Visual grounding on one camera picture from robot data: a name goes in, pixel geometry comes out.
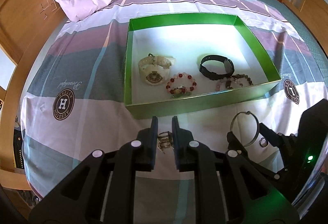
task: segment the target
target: wooden headboard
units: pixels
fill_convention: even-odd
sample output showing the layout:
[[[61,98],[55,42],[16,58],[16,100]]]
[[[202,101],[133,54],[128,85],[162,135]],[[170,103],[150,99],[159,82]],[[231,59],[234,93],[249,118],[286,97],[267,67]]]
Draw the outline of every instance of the wooden headboard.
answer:
[[[328,5],[323,0],[283,0],[328,53]],[[48,37],[65,17],[54,0],[0,0],[0,47],[17,65],[7,91],[0,88],[0,183],[29,190],[24,170],[14,168],[13,130],[20,96]]]

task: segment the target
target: mattress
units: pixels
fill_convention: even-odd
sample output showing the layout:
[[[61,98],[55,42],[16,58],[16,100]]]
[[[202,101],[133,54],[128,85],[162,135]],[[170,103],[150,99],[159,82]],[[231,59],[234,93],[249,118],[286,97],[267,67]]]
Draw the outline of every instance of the mattress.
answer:
[[[178,115],[180,126],[212,150],[227,150],[226,134],[237,112],[252,111],[270,129],[297,134],[301,113],[328,98],[326,57],[301,22],[275,0],[118,0],[63,26],[24,97],[26,176],[40,197],[93,150],[117,150],[150,127],[150,119],[135,120],[123,104],[128,23],[134,17],[176,12],[238,15],[283,79],[258,100]],[[294,83],[297,100],[286,95],[285,80]],[[58,120],[54,101],[67,88],[74,104],[70,115]],[[171,130],[171,119],[159,118],[158,131]],[[235,128],[242,143],[253,138],[254,123],[247,117],[238,118]],[[271,161],[278,149],[255,142],[247,150],[259,163]],[[137,172],[134,222],[194,223],[194,197],[193,174],[177,172],[172,150],[165,155],[158,150],[154,171]]]

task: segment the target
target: black fitness band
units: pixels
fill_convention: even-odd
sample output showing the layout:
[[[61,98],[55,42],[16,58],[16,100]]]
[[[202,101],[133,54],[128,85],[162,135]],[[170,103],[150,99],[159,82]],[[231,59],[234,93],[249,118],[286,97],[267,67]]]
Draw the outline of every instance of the black fitness band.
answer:
[[[202,64],[208,60],[216,60],[219,62],[222,62],[224,64],[224,68],[226,70],[226,74],[217,74],[215,72],[208,71]],[[199,71],[204,75],[205,77],[209,78],[210,80],[219,80],[223,79],[224,77],[231,77],[233,73],[235,72],[235,67],[232,63],[232,61],[224,56],[220,55],[207,55],[205,56],[202,61],[200,62]]]

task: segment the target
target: pink beaded bracelet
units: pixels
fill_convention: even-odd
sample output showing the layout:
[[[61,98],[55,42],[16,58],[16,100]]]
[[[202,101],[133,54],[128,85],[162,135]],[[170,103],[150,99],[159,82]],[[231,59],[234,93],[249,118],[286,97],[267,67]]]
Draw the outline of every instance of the pink beaded bracelet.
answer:
[[[189,80],[191,80],[192,84],[191,87],[185,87],[185,86],[179,86],[179,87],[171,87],[171,85],[175,82],[176,79],[182,78],[182,77],[187,77]],[[173,76],[173,78],[170,79],[170,81],[166,85],[166,90],[168,93],[174,95],[174,94],[185,94],[185,93],[191,93],[193,90],[196,90],[196,85],[197,83],[195,82],[195,79],[191,77],[191,75],[183,72],[183,73],[178,73]]]

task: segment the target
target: box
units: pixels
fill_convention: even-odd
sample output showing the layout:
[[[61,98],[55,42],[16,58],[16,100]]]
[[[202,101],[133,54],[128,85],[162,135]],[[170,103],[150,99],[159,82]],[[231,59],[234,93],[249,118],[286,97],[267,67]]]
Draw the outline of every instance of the box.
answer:
[[[178,72],[192,75],[197,82],[197,90],[191,96],[173,99],[166,92],[165,83],[151,86],[143,82],[139,77],[138,62],[148,53],[175,58],[170,76]],[[254,85],[216,92],[216,81],[204,77],[198,70],[201,59],[209,54],[231,59],[235,74],[249,75]],[[215,71],[210,61],[204,66],[209,71]],[[136,119],[176,115],[253,100],[262,97],[280,80],[268,53],[238,16],[177,13],[130,20],[124,104]]]

